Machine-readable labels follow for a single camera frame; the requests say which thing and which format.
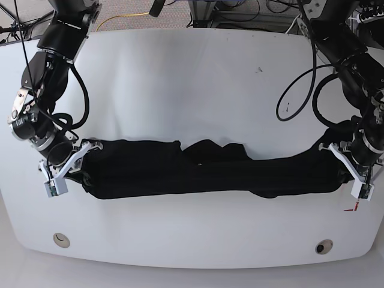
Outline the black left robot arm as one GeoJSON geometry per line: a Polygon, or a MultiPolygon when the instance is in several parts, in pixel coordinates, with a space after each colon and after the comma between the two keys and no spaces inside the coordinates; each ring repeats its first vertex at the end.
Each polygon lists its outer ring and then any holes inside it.
{"type": "Polygon", "coordinates": [[[383,44],[383,1],[298,1],[319,52],[336,67],[347,101],[362,119],[351,144],[352,158],[368,167],[383,155],[383,66],[350,29],[347,19],[360,7],[361,24],[383,44]]]}

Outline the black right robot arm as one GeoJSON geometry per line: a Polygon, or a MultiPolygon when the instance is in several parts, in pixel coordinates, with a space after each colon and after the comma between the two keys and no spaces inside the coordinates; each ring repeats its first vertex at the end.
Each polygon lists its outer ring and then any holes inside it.
{"type": "Polygon", "coordinates": [[[100,10],[99,1],[51,1],[53,19],[37,44],[37,52],[26,61],[8,124],[19,140],[28,140],[53,166],[63,165],[74,153],[67,134],[83,126],[89,116],[89,94],[74,62],[100,10]],[[55,113],[64,94],[68,74],[73,73],[84,98],[78,122],[67,113],[55,113]]]}

